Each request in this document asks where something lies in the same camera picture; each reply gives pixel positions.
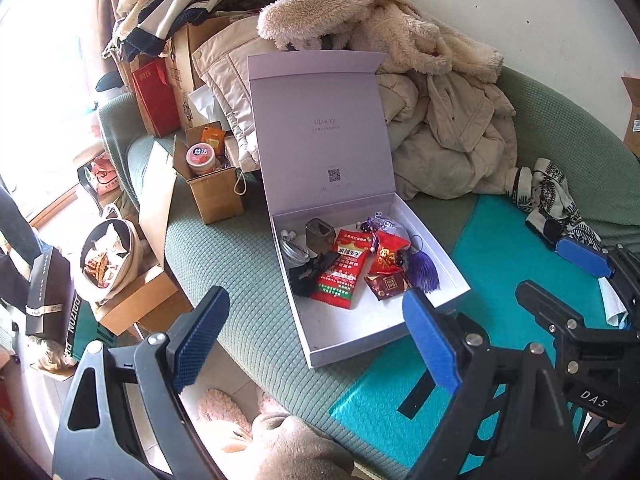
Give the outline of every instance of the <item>orange snack package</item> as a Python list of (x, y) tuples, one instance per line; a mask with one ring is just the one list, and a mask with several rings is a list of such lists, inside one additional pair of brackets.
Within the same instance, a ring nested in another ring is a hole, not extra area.
[(202, 131), (200, 142), (206, 142), (216, 152), (216, 156), (222, 155), (222, 149), (224, 148), (225, 132), (219, 128), (212, 128), (207, 126)]

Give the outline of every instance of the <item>red snack package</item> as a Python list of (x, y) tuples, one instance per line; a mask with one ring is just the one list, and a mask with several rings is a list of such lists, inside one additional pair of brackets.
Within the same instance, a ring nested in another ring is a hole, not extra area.
[(311, 294), (314, 300), (333, 306), (349, 308), (353, 289), (367, 256), (369, 256), (373, 236), (369, 233), (340, 229), (332, 251), (340, 257), (320, 275), (318, 290)]
[(408, 249), (411, 242), (382, 230), (376, 232), (376, 237), (378, 252), (364, 281), (378, 300), (385, 300), (402, 294), (409, 288), (397, 256), (399, 251)]

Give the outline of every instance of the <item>screw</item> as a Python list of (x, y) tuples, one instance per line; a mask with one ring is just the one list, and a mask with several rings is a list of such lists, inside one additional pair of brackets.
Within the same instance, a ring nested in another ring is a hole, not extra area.
[(465, 341), (469, 346), (480, 346), (484, 342), (482, 336), (478, 334), (468, 334)]
[(152, 334), (149, 336), (149, 344), (150, 345), (159, 345), (166, 339), (166, 336), (162, 333)]
[(97, 354), (100, 350), (102, 350), (102, 341), (98, 341), (97, 339), (91, 341), (86, 346), (86, 351), (89, 352), (89, 354)]
[(545, 347), (543, 347), (540, 343), (531, 343), (529, 345), (529, 350), (531, 350), (532, 354), (540, 355), (545, 352)]

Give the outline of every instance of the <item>textured sofa cover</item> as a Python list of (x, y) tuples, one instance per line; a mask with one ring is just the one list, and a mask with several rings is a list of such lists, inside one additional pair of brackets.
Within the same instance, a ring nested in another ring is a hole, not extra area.
[[(517, 111), (519, 164), (551, 158), (565, 172), (585, 220), (604, 244), (621, 242), (640, 252), (640, 165), (631, 152), (584, 110), (536, 81), (505, 69), (498, 85)], [(145, 135), (131, 94), (101, 108), (100, 120), (122, 183), (137, 203), (154, 140)], [(159, 142), (167, 150), (173, 145), (171, 137)], [(188, 184), (178, 177), (166, 236), (169, 266), (193, 304), (211, 285), (229, 291), (231, 312), (219, 341), (257, 384), (291, 413), (329, 433), (359, 462), (386, 478), (402, 478), (403, 466), (328, 415), (378, 352), (306, 368), (258, 181), (249, 182), (244, 204), (244, 215), (204, 225)], [(447, 251), (475, 204), (474, 195), (450, 201), (419, 195), (409, 202)]]

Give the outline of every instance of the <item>white paper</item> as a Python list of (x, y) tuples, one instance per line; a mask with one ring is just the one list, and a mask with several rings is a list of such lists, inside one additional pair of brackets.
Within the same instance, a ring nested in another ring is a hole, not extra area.
[(223, 130), (226, 132), (231, 130), (231, 126), (229, 126), (229, 123), (226, 120), (226, 115), (222, 111), (220, 103), (216, 99), (215, 95), (213, 95), (211, 88), (207, 85), (203, 85), (197, 90), (191, 92), (189, 94), (189, 99), (191, 99), (196, 110), (206, 118), (207, 122), (215, 123), (216, 121), (220, 121), (220, 125)]
[(613, 290), (613, 287), (606, 278), (599, 278), (598, 285), (600, 285), (602, 302), (604, 303), (604, 315), (607, 318), (607, 323), (611, 326), (624, 328), (628, 312), (626, 311), (622, 301), (620, 301), (616, 291)]

